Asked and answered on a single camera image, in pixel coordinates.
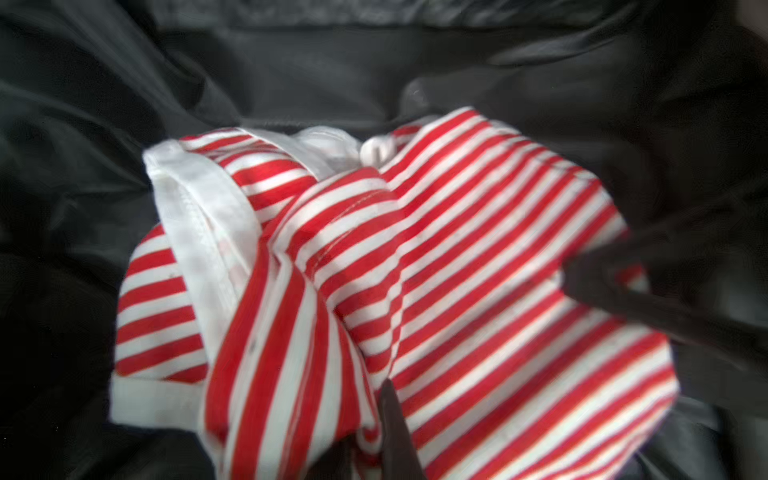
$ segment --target white cuff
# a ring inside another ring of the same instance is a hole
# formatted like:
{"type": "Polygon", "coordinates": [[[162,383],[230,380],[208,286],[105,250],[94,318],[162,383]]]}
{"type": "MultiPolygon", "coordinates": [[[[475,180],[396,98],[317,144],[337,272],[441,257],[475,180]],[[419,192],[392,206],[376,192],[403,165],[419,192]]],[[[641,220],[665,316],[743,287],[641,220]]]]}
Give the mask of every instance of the white cuff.
{"type": "Polygon", "coordinates": [[[113,375],[109,419],[137,427],[197,431],[203,386],[113,375]]]}

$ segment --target striped fabric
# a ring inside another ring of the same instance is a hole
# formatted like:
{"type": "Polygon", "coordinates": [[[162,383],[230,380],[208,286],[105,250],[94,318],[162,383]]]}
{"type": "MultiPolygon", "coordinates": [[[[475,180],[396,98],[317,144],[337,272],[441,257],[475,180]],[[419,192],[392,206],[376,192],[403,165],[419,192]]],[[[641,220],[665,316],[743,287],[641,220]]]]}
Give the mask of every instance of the striped fabric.
{"type": "Polygon", "coordinates": [[[471,109],[390,139],[384,166],[321,181],[241,130],[183,139],[250,202],[256,264],[209,360],[156,227],[121,289],[116,374],[206,379],[221,478],[300,477],[348,435],[354,474],[375,477],[388,378],[429,478],[610,478],[677,394],[663,335],[561,291],[564,259],[625,233],[610,197],[471,109]]]}

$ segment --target striped garment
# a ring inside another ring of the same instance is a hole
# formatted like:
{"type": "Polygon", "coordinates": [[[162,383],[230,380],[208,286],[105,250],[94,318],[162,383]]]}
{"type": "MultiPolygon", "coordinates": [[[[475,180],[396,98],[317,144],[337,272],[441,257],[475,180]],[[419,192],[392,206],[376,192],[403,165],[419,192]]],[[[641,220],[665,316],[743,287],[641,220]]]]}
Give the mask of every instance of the striped garment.
{"type": "Polygon", "coordinates": [[[197,431],[221,478],[300,477],[354,435],[375,478],[389,378],[429,478],[615,475],[678,386],[663,335],[561,291],[625,234],[599,181],[471,109],[311,134],[145,154],[162,224],[121,288],[112,419],[197,431]]]}

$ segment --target clothing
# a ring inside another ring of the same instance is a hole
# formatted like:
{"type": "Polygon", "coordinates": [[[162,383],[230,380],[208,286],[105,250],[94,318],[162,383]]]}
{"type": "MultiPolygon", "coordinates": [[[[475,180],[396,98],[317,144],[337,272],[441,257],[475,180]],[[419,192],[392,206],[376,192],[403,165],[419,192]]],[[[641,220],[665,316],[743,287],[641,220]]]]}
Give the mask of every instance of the clothing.
{"type": "Polygon", "coordinates": [[[387,378],[429,478],[609,478],[653,432],[667,339],[560,289],[626,229],[594,175],[471,109],[327,178],[325,148],[269,137],[145,154],[162,226],[121,288],[114,420],[198,429],[225,478],[298,475],[349,434],[367,475],[387,378]]]}

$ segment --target black tongs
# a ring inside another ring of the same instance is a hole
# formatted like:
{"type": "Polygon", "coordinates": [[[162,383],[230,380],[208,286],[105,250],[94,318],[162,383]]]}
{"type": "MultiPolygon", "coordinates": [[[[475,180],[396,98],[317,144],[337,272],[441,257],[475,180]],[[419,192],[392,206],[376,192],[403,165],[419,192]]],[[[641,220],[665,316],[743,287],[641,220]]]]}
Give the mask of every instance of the black tongs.
{"type": "Polygon", "coordinates": [[[709,256],[717,245],[729,241],[740,223],[754,221],[767,211],[765,176],[633,233],[627,240],[573,258],[564,268],[564,291],[574,300],[644,323],[680,343],[708,348],[766,378],[768,329],[691,308],[677,300],[635,292],[616,279],[619,272],[638,264],[650,268],[709,256]]]}

